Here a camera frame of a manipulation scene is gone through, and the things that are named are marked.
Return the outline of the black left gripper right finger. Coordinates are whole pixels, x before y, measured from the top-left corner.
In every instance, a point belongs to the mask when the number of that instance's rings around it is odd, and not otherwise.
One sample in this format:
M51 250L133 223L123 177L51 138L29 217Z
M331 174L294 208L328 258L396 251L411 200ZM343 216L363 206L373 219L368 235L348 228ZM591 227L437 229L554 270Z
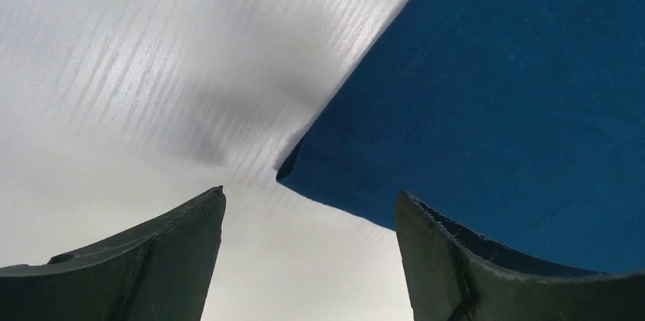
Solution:
M402 191L396 236L416 320L642 320L644 273L545 261L452 221Z

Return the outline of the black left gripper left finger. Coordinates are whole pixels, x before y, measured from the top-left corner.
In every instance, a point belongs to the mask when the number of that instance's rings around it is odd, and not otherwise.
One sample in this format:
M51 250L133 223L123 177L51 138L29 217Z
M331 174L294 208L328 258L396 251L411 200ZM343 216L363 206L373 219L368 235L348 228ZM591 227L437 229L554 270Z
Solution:
M199 320L226 198L211 188L149 221L52 257L1 270L3 320Z

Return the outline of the blue t-shirt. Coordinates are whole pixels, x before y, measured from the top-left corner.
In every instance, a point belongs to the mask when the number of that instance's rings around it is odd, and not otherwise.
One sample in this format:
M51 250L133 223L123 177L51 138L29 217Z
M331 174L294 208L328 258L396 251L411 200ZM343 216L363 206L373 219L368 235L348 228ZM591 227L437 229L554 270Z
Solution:
M523 253L644 266L644 0L408 0L277 172L394 228L407 190Z

